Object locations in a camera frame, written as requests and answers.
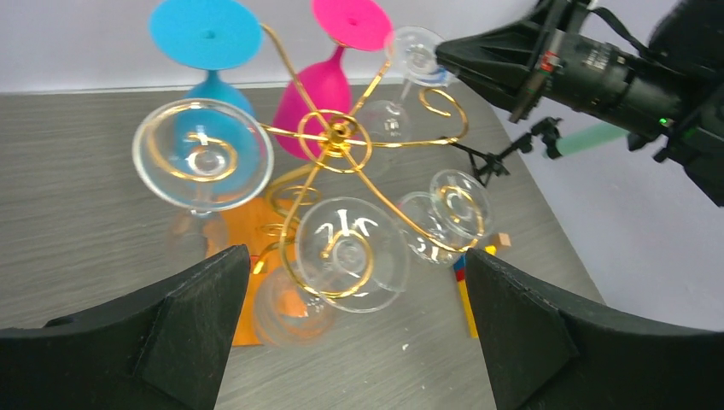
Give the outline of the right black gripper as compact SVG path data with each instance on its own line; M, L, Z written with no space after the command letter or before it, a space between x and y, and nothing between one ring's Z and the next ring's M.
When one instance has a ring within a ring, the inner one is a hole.
M635 54L581 34L595 15ZM437 62L517 123L542 98L640 136L658 136L686 107L686 79L657 62L608 9L539 1L501 27L443 41Z

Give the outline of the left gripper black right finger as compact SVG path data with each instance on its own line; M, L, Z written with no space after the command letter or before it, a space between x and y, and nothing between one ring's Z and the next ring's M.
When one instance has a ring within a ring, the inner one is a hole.
M618 311L480 249L465 259L497 408L722 408L721 332Z

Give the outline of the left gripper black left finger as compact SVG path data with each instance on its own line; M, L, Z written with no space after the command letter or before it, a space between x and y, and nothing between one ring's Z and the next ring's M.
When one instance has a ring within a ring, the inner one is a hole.
M249 271L234 245L40 328L3 329L2 408L214 408Z

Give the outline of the clear stemless wine glass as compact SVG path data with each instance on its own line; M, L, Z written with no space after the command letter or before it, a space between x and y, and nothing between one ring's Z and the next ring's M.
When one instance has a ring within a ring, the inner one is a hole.
M419 259L449 267L468 248L493 234L493 213L486 189L458 170L434 175L426 191L403 196L397 208L424 233L401 224L406 244Z

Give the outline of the clear tall wine glass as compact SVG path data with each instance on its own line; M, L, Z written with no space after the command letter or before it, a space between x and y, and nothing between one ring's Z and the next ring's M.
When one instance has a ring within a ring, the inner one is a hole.
M131 157L145 186L180 209L166 232L167 259L179 270L229 246L222 213L255 199L275 162L272 141L251 114L209 98L180 99L148 114Z

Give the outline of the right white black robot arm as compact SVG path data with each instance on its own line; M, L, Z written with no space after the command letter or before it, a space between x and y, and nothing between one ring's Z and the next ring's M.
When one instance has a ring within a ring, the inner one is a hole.
M440 43L437 62L516 123L547 98L617 126L630 150L666 138L679 163L723 203L723 4L680 1L639 42L608 9L540 1L507 26Z

